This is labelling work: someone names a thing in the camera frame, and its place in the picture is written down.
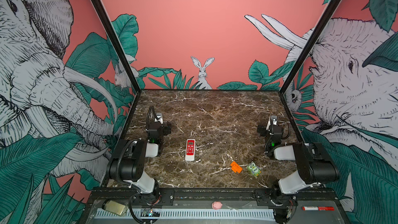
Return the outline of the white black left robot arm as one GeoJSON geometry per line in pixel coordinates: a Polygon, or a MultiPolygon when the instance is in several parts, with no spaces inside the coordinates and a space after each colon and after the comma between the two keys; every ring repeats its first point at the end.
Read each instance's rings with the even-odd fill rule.
{"type": "Polygon", "coordinates": [[[164,137],[171,132],[169,122],[154,122],[149,125],[145,140],[119,140],[107,165],[106,176],[136,189],[140,194],[159,197],[158,182],[144,171],[145,159],[161,155],[164,137]]]}

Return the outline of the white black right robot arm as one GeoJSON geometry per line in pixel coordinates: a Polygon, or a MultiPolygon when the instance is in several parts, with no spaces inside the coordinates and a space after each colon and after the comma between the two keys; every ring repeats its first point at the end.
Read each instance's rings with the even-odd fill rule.
{"type": "Polygon", "coordinates": [[[258,125],[257,132],[265,138],[267,157],[296,164],[296,171],[274,184],[272,193],[276,197],[294,195],[303,189],[339,180],[340,172],[321,143],[282,144],[283,129],[279,125],[258,125]]]}

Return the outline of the white red remote control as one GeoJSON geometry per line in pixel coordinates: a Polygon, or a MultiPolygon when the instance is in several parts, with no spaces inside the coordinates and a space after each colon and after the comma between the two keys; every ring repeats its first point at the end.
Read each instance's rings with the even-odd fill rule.
{"type": "Polygon", "coordinates": [[[188,139],[186,143],[186,154],[185,160],[186,161],[194,161],[195,160],[195,139],[188,139]]]}

